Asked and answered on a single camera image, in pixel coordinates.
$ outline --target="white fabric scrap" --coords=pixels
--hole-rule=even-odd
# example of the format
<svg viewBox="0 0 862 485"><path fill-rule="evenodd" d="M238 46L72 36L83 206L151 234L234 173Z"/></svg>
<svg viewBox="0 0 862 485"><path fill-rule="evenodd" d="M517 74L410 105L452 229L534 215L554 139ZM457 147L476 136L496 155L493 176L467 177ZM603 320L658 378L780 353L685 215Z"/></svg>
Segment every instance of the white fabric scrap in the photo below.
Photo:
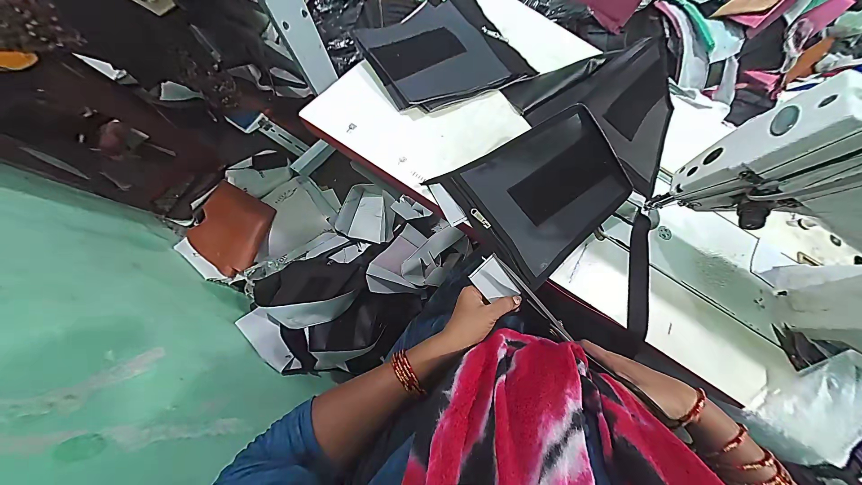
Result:
<svg viewBox="0 0 862 485"><path fill-rule="evenodd" d="M433 213L426 209L422 204L415 202L412 198L409 198L406 195L401 196L401 198L392 205L392 210L399 216L403 217L405 221L428 217Z"/></svg>
<svg viewBox="0 0 862 485"><path fill-rule="evenodd" d="M271 318L289 329L300 330L313 325L325 324L340 317L350 308L359 295L359 290L322 301L294 303L279 306L261 306Z"/></svg>
<svg viewBox="0 0 862 485"><path fill-rule="evenodd" d="M442 185L432 184L428 186L428 190L431 192L431 195L434 196L434 200L437 201L437 205L443 211L443 217L445 217L451 225L457 226L462 223L470 225L470 222L467 220L467 215L458 203L455 202L455 199L449 195L449 192L446 192L446 189L443 188Z"/></svg>
<svg viewBox="0 0 862 485"><path fill-rule="evenodd" d="M205 280L212 281L225 281L229 280L227 276L222 274L218 268L213 266L213 264L206 260L203 256L198 254L194 248L191 247L189 243L189 239L184 237L182 241L178 242L176 246L173 247L175 251L181 254L189 264L197 270L198 273Z"/></svg>
<svg viewBox="0 0 862 485"><path fill-rule="evenodd" d="M452 226L425 237L406 225L374 261L368 265L365 278L373 293L420 293L425 287L438 287L447 273L469 249L459 246L464 233ZM440 262L440 255L455 245L458 253Z"/></svg>
<svg viewBox="0 0 862 485"><path fill-rule="evenodd" d="M266 238L266 246L258 254L258 261L288 254L301 255L311 249L308 245L312 241L333 229L325 213L328 203L324 202L326 206L321 207L309 193L309 188L314 191L315 187L304 184L303 177L296 177L262 199L275 208L276 216Z"/></svg>
<svg viewBox="0 0 862 485"><path fill-rule="evenodd" d="M282 340L279 325L270 321L262 308L256 308L237 320L236 328L240 329L260 358L277 372L302 367Z"/></svg>
<svg viewBox="0 0 862 485"><path fill-rule="evenodd" d="M388 243L393 237L394 203L395 198L378 186L353 186L335 219L335 229L352 239Z"/></svg>
<svg viewBox="0 0 862 485"><path fill-rule="evenodd" d="M329 259L335 262L348 263L360 257L371 246L370 242L357 242L331 255Z"/></svg>
<svg viewBox="0 0 862 485"><path fill-rule="evenodd" d="M470 275L470 282L490 302L521 294L521 290L500 266L496 255L485 258L484 262Z"/></svg>

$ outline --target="red bangle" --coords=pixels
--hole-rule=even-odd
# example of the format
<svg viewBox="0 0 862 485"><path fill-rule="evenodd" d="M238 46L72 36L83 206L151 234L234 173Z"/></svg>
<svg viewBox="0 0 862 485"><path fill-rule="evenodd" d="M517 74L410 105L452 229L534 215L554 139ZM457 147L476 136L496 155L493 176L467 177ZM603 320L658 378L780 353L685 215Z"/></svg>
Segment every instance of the red bangle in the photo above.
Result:
<svg viewBox="0 0 862 485"><path fill-rule="evenodd" d="M714 451L712 453L701 453L701 457L703 459L709 460L712 458L717 458L725 453L729 453L732 450L735 450L740 447L743 441L746 440L746 435L748 434L748 428L745 425L739 425L740 430L737 431L736 436L733 439L728 441L720 450Z"/></svg>
<svg viewBox="0 0 862 485"><path fill-rule="evenodd" d="M414 396L425 395L425 389L419 383L416 373L413 372L413 367L410 366L410 361L407 359L407 352L399 350L392 356L392 369L395 371L395 377L401 382L404 390Z"/></svg>
<svg viewBox="0 0 862 485"><path fill-rule="evenodd" d="M703 409L706 408L706 393L701 388L695 389L697 392L697 400L695 401L695 405L691 407L691 409L680 419L677 420L677 424L674 425L671 429L676 430L683 426L690 425L691 423L696 423L700 419L701 413L703 413Z"/></svg>
<svg viewBox="0 0 862 485"><path fill-rule="evenodd" d="M742 465L729 465L725 463L714 463L716 468L720 469L737 469L739 471L752 471L756 469L764 469L775 466L778 461L775 459L775 455L772 454L769 450L763 450L764 457L760 458L758 461L754 463L746 463Z"/></svg>

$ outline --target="concrete floor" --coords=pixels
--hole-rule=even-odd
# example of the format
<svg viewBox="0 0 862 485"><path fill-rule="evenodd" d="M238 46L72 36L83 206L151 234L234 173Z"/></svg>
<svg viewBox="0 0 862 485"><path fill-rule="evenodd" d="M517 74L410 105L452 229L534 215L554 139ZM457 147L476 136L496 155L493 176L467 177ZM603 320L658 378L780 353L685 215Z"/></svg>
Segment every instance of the concrete floor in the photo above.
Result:
<svg viewBox="0 0 862 485"><path fill-rule="evenodd" d="M3 482L212 483L333 385L261 361L149 214L0 164L0 227Z"/></svg>

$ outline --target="pink fabric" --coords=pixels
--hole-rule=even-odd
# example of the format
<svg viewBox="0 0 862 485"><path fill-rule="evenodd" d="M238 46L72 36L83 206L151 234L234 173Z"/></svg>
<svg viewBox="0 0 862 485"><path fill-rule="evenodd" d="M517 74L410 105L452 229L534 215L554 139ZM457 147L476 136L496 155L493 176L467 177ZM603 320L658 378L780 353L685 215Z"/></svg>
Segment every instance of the pink fabric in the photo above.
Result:
<svg viewBox="0 0 862 485"><path fill-rule="evenodd" d="M769 27L769 25L775 22L784 12L786 12L790 7L793 6L799 0L781 0L775 4L774 7L767 10L766 12L758 12L754 14L737 14L735 16L728 16L727 18L733 20L734 22L741 23L749 29L746 31L746 35L749 39L759 34L764 28Z"/></svg>
<svg viewBox="0 0 862 485"><path fill-rule="evenodd" d="M805 12L800 18L810 20L814 24L813 31L820 32L852 7L854 3L853 0L828 0Z"/></svg>
<svg viewBox="0 0 862 485"><path fill-rule="evenodd" d="M640 5L640 0L580 0L593 11L593 16L614 34L632 18Z"/></svg>
<svg viewBox="0 0 862 485"><path fill-rule="evenodd" d="M658 0L658 2L653 3L653 5L655 5L655 8L659 9L659 11L665 14L665 17L671 21L673 29L677 32L677 37L681 36L683 34L683 29L679 26L679 19L677 19L677 16L673 15L671 10L667 8L667 2L665 2L665 0Z"/></svg>

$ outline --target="zipper pull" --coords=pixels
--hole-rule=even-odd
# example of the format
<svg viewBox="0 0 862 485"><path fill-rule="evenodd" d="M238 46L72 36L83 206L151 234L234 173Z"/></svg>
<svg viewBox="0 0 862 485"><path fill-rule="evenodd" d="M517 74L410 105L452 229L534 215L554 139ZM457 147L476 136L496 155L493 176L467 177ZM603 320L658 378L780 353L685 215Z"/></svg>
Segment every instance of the zipper pull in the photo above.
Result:
<svg viewBox="0 0 862 485"><path fill-rule="evenodd" d="M493 38L497 39L498 41L503 41L503 42L506 42L507 44L509 43L509 39L503 37L503 34L500 34L499 32L494 32L493 30L485 27L484 25L482 26L482 33L489 36L489 37L493 37Z"/></svg>
<svg viewBox="0 0 862 485"><path fill-rule="evenodd" d="M477 221L479 221L480 223L482 223L482 225L483 225L486 229L490 229L490 223L488 222L488 219L484 218L484 216L482 215L482 212L479 212L479 210L478 210L478 209L470 209L470 214L471 214L473 217L475 217Z"/></svg>

